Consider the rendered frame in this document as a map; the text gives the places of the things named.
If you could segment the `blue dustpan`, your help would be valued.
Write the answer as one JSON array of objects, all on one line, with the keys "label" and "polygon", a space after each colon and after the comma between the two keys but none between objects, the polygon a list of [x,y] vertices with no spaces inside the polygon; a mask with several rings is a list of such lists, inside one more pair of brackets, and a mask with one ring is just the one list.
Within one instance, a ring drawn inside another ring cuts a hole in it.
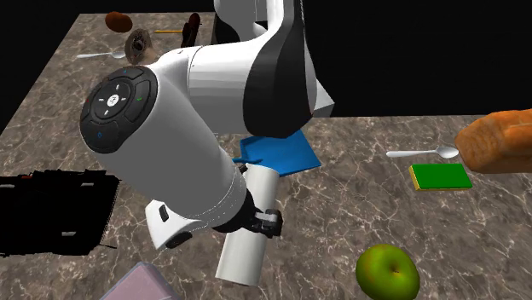
[{"label": "blue dustpan", "polygon": [[301,130],[287,138],[250,136],[240,141],[235,163],[257,164],[279,173],[280,177],[321,166]]}]

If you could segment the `pink box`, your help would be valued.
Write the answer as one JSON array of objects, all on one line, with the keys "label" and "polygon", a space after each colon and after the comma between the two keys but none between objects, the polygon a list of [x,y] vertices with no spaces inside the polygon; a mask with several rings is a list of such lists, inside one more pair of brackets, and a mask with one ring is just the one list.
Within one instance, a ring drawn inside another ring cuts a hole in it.
[{"label": "pink box", "polygon": [[151,263],[139,262],[100,300],[181,300]]}]

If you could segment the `green apple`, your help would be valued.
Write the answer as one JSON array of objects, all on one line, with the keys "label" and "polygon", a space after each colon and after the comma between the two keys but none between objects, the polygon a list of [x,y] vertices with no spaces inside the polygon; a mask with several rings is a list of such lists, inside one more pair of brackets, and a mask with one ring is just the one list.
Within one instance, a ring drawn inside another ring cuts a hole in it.
[{"label": "green apple", "polygon": [[414,300],[419,293],[419,272],[402,249],[388,244],[365,250],[356,262],[356,280],[372,300]]}]

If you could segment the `black boxy appliance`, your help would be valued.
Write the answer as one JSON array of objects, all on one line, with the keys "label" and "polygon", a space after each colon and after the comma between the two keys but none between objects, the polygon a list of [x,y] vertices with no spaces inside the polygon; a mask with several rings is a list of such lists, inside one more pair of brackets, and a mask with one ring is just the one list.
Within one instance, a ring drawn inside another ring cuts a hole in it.
[{"label": "black boxy appliance", "polygon": [[89,254],[107,231],[119,183],[104,170],[0,176],[0,257]]}]

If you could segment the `dark brown upright object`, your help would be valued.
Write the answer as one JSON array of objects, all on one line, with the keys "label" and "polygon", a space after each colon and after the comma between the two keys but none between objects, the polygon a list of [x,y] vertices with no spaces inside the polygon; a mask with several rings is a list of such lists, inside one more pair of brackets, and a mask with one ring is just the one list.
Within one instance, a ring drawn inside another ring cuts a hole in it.
[{"label": "dark brown upright object", "polygon": [[182,48],[193,47],[201,25],[198,13],[192,13],[182,29]]}]

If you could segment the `brown round disc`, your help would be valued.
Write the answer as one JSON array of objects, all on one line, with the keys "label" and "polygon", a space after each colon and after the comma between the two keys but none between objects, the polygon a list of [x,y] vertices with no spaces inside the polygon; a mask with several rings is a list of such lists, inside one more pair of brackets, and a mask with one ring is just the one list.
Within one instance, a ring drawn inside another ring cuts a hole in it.
[{"label": "brown round disc", "polygon": [[135,29],[125,42],[125,57],[131,65],[137,65],[145,59],[147,50],[152,47],[149,32],[141,28]]}]

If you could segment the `green and yellow sponge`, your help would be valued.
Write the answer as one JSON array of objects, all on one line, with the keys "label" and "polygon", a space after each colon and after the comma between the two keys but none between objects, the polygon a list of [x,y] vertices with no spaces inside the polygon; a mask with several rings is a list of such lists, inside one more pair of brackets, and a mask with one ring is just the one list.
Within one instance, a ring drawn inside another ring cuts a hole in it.
[{"label": "green and yellow sponge", "polygon": [[462,164],[412,164],[408,171],[416,191],[472,188],[469,176]]}]

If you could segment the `white spoon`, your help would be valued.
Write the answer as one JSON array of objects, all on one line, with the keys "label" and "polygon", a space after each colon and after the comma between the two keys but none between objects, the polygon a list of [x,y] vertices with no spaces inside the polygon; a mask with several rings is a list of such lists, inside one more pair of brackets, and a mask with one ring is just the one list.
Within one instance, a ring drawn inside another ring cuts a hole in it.
[{"label": "white spoon", "polygon": [[115,59],[121,59],[121,58],[125,57],[125,52],[124,51],[115,51],[115,52],[96,53],[96,54],[81,54],[81,55],[77,55],[77,58],[79,58],[79,59],[81,59],[81,58],[92,58],[92,57],[103,56],[103,55],[110,55],[110,56],[112,56]]},{"label": "white spoon", "polygon": [[454,147],[437,147],[433,150],[400,150],[388,151],[385,155],[389,158],[410,157],[421,154],[437,154],[441,158],[451,159],[459,155],[459,150]]}]

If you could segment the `brown bread loaf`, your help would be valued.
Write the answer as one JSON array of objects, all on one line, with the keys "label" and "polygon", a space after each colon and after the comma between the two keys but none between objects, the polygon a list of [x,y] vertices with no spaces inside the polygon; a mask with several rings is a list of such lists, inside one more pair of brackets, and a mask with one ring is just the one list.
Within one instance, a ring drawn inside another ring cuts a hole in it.
[{"label": "brown bread loaf", "polygon": [[454,144],[472,171],[532,173],[532,108],[479,118],[458,133]]}]

